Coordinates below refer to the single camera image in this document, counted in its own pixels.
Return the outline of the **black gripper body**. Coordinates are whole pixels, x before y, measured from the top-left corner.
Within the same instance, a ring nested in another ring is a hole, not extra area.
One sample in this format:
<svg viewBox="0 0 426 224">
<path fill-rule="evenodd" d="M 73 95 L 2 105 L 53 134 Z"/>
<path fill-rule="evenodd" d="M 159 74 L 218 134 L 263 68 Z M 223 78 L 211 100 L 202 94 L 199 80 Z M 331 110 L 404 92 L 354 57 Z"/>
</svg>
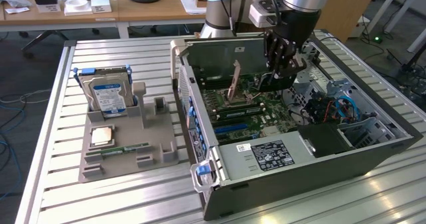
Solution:
<svg viewBox="0 0 426 224">
<path fill-rule="evenodd" d="M 274 33 L 300 47 L 307 40 L 320 16 L 320 10 L 302 12 L 287 10 L 280 12 L 280 23 L 274 27 Z"/>
</svg>

